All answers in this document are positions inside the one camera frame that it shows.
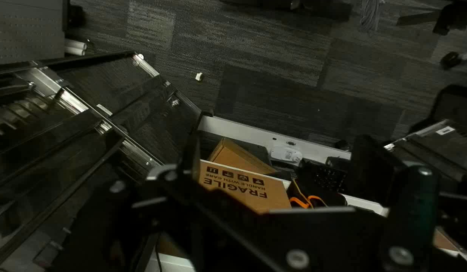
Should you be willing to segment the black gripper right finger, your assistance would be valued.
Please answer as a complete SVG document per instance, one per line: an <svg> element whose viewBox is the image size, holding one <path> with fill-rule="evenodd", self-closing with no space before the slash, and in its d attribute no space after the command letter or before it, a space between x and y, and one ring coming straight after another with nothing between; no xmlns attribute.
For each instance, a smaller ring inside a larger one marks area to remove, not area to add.
<svg viewBox="0 0 467 272"><path fill-rule="evenodd" d="M399 199L408 168L425 168L439 180L439 225L454 251L467 258L467 134L445 119L387 143L357 136L352 195L389 208Z"/></svg>

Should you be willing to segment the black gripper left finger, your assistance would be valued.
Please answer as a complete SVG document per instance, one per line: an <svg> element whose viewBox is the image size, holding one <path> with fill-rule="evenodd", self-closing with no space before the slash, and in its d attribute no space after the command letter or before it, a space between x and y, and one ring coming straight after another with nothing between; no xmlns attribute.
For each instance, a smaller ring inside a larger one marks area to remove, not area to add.
<svg viewBox="0 0 467 272"><path fill-rule="evenodd" d="M138 53L0 65L0 272L47 272L93 190L177 162L200 115Z"/></svg>

